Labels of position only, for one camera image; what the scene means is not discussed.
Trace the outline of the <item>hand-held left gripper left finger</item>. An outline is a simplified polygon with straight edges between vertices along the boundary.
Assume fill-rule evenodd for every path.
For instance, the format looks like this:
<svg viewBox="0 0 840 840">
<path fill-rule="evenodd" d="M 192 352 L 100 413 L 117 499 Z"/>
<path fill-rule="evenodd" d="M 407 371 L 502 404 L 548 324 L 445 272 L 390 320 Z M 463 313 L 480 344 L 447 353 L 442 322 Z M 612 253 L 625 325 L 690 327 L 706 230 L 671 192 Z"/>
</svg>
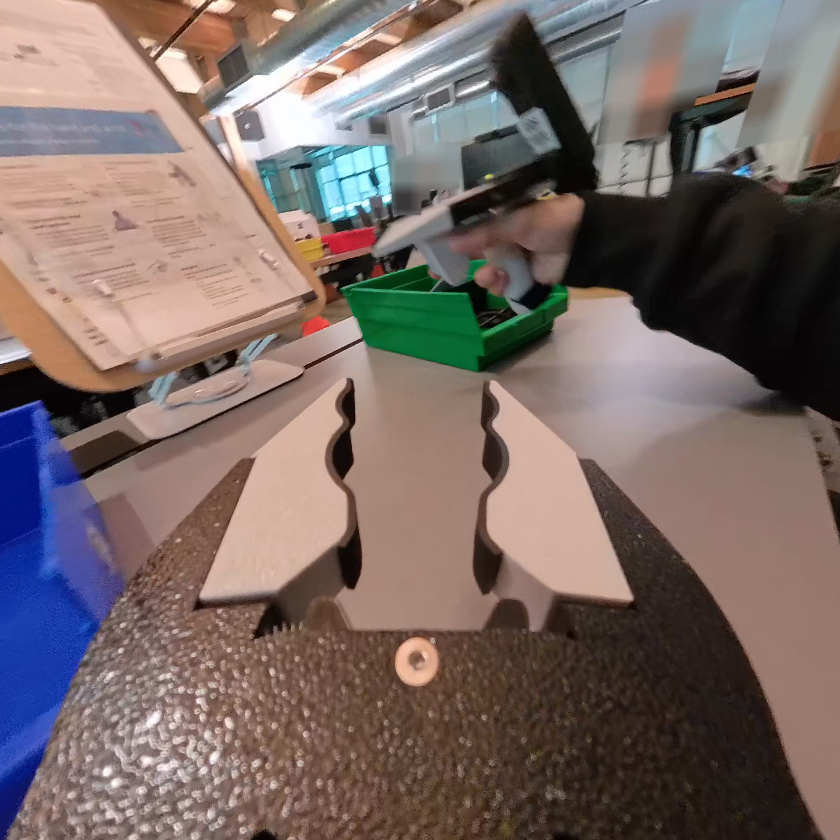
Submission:
<svg viewBox="0 0 840 840">
<path fill-rule="evenodd" d="M 261 603 L 299 623 L 317 599 L 356 588 L 361 530 L 346 482 L 355 420 L 345 377 L 255 453 L 198 606 Z"/>
</svg>

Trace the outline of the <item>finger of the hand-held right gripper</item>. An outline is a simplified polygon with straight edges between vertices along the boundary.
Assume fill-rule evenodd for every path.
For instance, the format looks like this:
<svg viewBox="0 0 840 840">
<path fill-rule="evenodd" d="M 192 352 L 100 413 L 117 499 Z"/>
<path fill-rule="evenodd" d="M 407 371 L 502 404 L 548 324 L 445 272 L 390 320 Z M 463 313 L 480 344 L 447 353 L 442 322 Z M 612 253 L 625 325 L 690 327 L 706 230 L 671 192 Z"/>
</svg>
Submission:
<svg viewBox="0 0 840 840">
<path fill-rule="evenodd" d="M 391 255 L 406 247 L 413 247 L 435 259 L 461 259 L 454 251 L 449 236 L 455 229 L 453 209 L 459 196 L 427 206 L 418 215 L 406 216 L 391 224 L 376 240 L 372 254 L 376 258 Z"/>
</svg>

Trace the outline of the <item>black monitor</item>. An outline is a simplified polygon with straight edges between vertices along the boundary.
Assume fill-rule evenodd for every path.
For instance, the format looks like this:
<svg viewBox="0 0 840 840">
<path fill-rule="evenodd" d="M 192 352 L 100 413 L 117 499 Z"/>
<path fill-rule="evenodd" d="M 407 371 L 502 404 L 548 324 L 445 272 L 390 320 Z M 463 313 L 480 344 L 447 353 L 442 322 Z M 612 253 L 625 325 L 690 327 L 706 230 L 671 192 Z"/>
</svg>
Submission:
<svg viewBox="0 0 840 840">
<path fill-rule="evenodd" d="M 490 133 L 460 148 L 465 190 L 482 185 L 487 177 L 503 175 L 520 165 L 522 145 L 518 133 Z"/>
</svg>

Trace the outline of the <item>person's right hand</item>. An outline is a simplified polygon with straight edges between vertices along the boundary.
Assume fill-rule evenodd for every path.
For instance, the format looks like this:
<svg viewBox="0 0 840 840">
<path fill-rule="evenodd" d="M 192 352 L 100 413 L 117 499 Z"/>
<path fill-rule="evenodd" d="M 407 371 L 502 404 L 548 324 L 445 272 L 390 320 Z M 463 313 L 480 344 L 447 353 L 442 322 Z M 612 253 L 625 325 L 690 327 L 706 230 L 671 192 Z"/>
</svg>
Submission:
<svg viewBox="0 0 840 840">
<path fill-rule="evenodd" d="M 584 209 L 584 202 L 577 195 L 548 197 L 453 233 L 449 244 L 454 252 L 486 259 L 474 280 L 493 295 L 505 297 L 510 285 L 509 274 L 491 259 L 491 251 L 501 246 L 517 246 L 524 251 L 535 281 L 544 286 L 559 285 L 563 283 Z"/>
</svg>

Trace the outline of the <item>person's right forearm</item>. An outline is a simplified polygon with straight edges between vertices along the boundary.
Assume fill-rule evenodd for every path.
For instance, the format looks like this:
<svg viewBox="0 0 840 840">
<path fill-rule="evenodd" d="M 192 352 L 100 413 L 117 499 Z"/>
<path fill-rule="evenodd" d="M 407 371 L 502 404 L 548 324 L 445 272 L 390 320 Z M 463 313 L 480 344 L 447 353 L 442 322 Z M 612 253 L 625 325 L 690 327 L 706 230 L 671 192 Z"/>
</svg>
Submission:
<svg viewBox="0 0 840 840">
<path fill-rule="evenodd" d="M 789 201 L 734 175 L 665 196 L 583 193 L 567 286 L 626 293 L 642 321 L 839 419 L 838 189 Z"/>
</svg>

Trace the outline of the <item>red plastic bin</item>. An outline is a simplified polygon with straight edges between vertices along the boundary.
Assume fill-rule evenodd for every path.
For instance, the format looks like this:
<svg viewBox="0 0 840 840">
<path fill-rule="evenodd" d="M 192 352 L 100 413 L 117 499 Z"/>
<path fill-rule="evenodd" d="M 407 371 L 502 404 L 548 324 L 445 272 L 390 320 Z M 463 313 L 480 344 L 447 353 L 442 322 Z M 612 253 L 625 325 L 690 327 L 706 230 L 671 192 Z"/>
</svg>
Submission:
<svg viewBox="0 0 840 840">
<path fill-rule="evenodd" d="M 356 250 L 372 249 L 375 245 L 377 230 L 373 226 L 340 230 L 322 234 L 322 248 L 331 256 L 344 255 Z"/>
</svg>

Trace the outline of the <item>large green plastic bin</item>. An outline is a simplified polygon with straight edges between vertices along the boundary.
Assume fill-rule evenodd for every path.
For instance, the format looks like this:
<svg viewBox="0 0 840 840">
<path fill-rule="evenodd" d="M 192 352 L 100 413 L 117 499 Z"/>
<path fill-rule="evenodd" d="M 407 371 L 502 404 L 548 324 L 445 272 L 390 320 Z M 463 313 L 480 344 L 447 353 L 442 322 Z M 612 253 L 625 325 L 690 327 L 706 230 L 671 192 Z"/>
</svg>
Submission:
<svg viewBox="0 0 840 840">
<path fill-rule="evenodd" d="M 469 280 L 434 291 L 425 266 L 346 287 L 344 297 L 372 348 L 480 372 L 548 336 L 569 307 L 569 292 L 553 287 L 531 312 L 515 314 L 472 280 L 483 261 L 469 265 Z"/>
</svg>

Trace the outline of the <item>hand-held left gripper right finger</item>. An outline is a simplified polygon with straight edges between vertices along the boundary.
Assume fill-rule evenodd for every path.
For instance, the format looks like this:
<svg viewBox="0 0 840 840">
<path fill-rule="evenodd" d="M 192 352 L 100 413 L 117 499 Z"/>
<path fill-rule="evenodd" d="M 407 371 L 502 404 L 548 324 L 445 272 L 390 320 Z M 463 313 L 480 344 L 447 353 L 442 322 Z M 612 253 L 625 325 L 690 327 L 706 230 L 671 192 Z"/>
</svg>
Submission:
<svg viewBox="0 0 840 840">
<path fill-rule="evenodd" d="M 634 595 L 578 455 L 497 381 L 486 381 L 473 573 L 485 628 L 573 632 L 568 606 L 625 610 Z"/>
</svg>

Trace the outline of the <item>silver ceiling duct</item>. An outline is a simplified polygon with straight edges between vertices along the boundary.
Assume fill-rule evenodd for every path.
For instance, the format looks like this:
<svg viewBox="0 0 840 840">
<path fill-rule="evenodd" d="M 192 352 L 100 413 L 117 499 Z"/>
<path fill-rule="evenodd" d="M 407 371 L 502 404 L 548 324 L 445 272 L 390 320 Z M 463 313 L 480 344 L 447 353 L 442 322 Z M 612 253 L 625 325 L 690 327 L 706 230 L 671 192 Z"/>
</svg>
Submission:
<svg viewBox="0 0 840 840">
<path fill-rule="evenodd" d="M 516 16 L 530 17 L 543 43 L 575 35 L 637 5 L 630 1 L 482 2 L 311 94 L 316 117 L 337 127 L 388 112 L 488 66 L 498 37 Z"/>
</svg>

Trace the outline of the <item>large blue plastic bin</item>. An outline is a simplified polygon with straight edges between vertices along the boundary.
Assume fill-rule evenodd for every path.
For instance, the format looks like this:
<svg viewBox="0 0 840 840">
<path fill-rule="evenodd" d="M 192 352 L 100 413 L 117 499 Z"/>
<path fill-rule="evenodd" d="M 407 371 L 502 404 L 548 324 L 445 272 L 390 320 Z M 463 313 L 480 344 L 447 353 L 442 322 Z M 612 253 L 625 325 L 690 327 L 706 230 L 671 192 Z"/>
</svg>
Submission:
<svg viewBox="0 0 840 840">
<path fill-rule="evenodd" d="M 1 415 L 1 836 L 125 585 L 98 504 L 41 402 Z"/>
</svg>

